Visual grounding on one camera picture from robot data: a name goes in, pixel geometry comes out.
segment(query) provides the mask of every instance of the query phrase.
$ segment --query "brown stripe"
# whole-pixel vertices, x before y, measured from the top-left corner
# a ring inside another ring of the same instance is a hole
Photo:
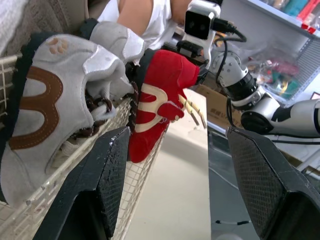
[[[9,140],[12,150],[34,147],[46,140],[59,123],[59,113],[56,102],[63,92],[60,78],[52,72],[31,66],[26,76],[29,79],[42,82],[46,86],[44,93],[36,96],[23,96],[19,109],[37,111],[43,114],[44,123],[40,129],[30,134],[14,136]]]

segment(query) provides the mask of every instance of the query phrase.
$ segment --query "shoelace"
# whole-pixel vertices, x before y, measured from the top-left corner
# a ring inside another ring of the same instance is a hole
[[[137,84],[132,81],[131,85],[133,86],[134,92],[132,94],[128,94],[131,98],[130,101],[130,111],[129,111],[129,122],[126,125],[130,128],[131,134],[134,133],[136,127],[136,120],[137,120],[137,112],[138,112],[138,103],[139,103],[139,90]]]
[[[97,109],[100,104],[106,104],[108,111],[111,110],[112,108],[112,102],[109,99],[103,98],[103,97],[99,97],[97,99],[93,99],[87,91],[85,91],[85,103],[86,106],[89,110],[89,112],[91,113],[93,110]],[[80,129],[78,132],[75,132],[71,138],[89,138],[94,136],[95,134],[97,134],[97,132],[99,131],[100,126],[102,126],[103,124],[105,124],[106,120],[99,120],[99,121],[95,121],[93,123],[92,127],[88,127],[88,128],[82,128]]]

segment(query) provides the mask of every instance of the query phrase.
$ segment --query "brown shoelace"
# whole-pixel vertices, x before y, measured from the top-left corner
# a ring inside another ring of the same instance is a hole
[[[107,105],[108,112],[112,109],[112,102],[109,99],[103,97],[93,99],[87,91],[85,91],[85,103],[90,113],[97,109],[101,103]],[[105,124],[105,122],[106,120],[95,121],[92,127],[82,128],[78,132],[74,133],[71,137],[76,139],[94,136],[99,131],[100,126]]]

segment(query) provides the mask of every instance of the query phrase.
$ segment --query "floor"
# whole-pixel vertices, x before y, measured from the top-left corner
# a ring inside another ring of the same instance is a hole
[[[208,146],[209,168],[216,170],[232,184],[237,185],[227,140],[216,135],[210,135]],[[250,217],[240,192],[222,180],[212,170],[209,170],[209,187],[212,235],[216,232],[225,232],[234,233],[243,240],[259,240],[252,223],[239,226],[215,223],[217,220],[226,222],[248,221]]]

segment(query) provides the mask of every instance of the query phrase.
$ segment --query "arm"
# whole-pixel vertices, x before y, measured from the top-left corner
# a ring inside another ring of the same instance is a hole
[[[153,0],[121,0],[118,23],[141,36],[147,29],[153,10]]]

